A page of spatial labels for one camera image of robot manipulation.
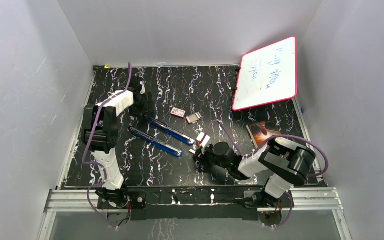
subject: purple cable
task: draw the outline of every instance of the purple cable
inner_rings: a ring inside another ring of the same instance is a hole
[[[293,136],[293,135],[274,135],[274,136],[271,136],[271,137],[267,138],[265,141],[263,141],[260,144],[260,146],[258,146],[257,149],[254,151],[254,153],[258,152],[258,150],[260,150],[262,147],[264,147],[270,140],[273,140],[275,138],[295,139],[295,140],[303,141],[304,143],[313,146],[323,156],[324,162],[325,162],[324,169],[319,173],[309,174],[308,175],[309,178],[320,176],[320,175],[322,175],[328,171],[329,161],[328,161],[328,156],[326,156],[325,152],[319,146],[315,145],[311,141],[304,139],[302,137],[299,137],[299,136]]]
[[[83,153],[83,158],[81,159],[82,163],[85,164],[85,165],[98,165],[99,167],[102,168],[103,175],[104,175],[104,178],[102,179],[102,183],[93,184],[93,185],[91,185],[87,189],[87,194],[86,194],[87,201],[89,202],[90,206],[95,211],[95,213],[97,213],[105,222],[109,223],[109,225],[111,227],[116,228],[116,229],[118,229],[119,226],[117,226],[116,224],[110,222],[104,215],[100,214],[98,212],[97,208],[92,204],[91,198],[89,197],[89,192],[91,191],[92,188],[102,187],[105,184],[105,180],[107,179],[107,170],[104,168],[104,165],[102,165],[99,162],[96,162],[96,161],[86,161],[86,156],[88,155],[89,148],[91,147],[92,139],[94,138],[95,130],[97,129],[97,125],[98,125],[98,121],[99,121],[99,116],[101,114],[102,108],[105,106],[105,104],[109,103],[113,99],[113,97],[120,96],[121,94],[126,92],[127,89],[129,88],[130,80],[131,79],[132,79],[132,63],[128,62],[128,80],[127,80],[127,85],[126,85],[126,87],[124,88],[123,91],[121,91],[121,92],[119,92],[119,93],[117,93],[115,95],[112,95],[111,97],[109,97],[108,99],[103,101],[101,103],[101,105],[99,106],[98,112],[96,113],[95,122],[93,123],[92,131],[90,132],[89,140],[87,141],[87,144],[86,144],[86,149],[84,150],[84,153]]]
[[[289,192],[286,191],[285,194],[288,195],[288,196],[289,196],[289,199],[290,199],[290,208],[289,208],[289,212],[287,213],[287,216],[286,216],[286,218],[285,218],[284,221],[282,221],[282,222],[279,223],[278,225],[274,225],[275,228],[284,225],[284,224],[289,220],[289,218],[290,218],[291,215],[292,215],[292,207],[293,207],[293,205],[294,205],[294,201],[292,200],[292,195],[291,195]]]
[[[204,137],[202,138],[202,140],[205,139],[205,137],[208,135],[208,131],[210,130],[210,128],[211,128],[215,123],[218,123],[218,124],[220,125],[220,127],[223,129],[223,131],[224,131],[224,132],[226,133],[226,135],[229,137],[230,141],[233,143],[234,148],[237,150],[237,152],[239,153],[239,155],[242,156],[243,154],[242,154],[242,151],[241,151],[241,149],[239,148],[239,146],[235,143],[234,139],[229,135],[228,131],[226,131],[226,128],[225,128],[225,126],[223,125],[223,123],[222,123],[221,121],[217,120],[217,119],[214,120],[214,121],[212,121],[212,122],[209,124],[208,128],[206,129],[206,131],[205,131],[205,133],[204,133]]]

